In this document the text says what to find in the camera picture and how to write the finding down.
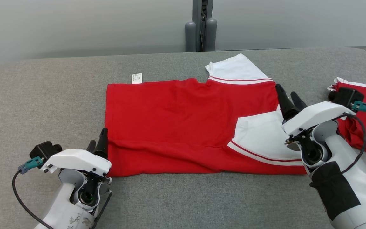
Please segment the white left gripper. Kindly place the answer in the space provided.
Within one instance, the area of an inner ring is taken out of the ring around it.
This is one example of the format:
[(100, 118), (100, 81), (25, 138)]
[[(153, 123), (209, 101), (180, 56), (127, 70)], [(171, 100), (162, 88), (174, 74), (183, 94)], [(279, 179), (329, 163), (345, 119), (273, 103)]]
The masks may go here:
[(53, 173), (56, 169), (72, 169), (105, 176), (112, 166), (108, 159), (108, 129), (103, 128), (99, 140), (91, 140), (86, 150), (66, 149), (52, 155), (44, 164), (43, 171)]

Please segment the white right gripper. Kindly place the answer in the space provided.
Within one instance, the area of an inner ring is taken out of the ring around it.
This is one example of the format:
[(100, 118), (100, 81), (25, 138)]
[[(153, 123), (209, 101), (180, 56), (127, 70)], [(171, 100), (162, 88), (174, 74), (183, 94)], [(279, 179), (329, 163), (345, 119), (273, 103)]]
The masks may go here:
[(275, 89), (284, 119), (281, 127), (288, 136), (285, 145), (293, 142), (301, 144), (302, 139), (312, 141), (314, 138), (311, 133), (316, 126), (343, 116), (356, 116), (356, 113), (347, 107), (331, 102), (320, 102), (307, 107), (295, 91), (290, 93), (292, 103), (280, 84), (276, 84)]

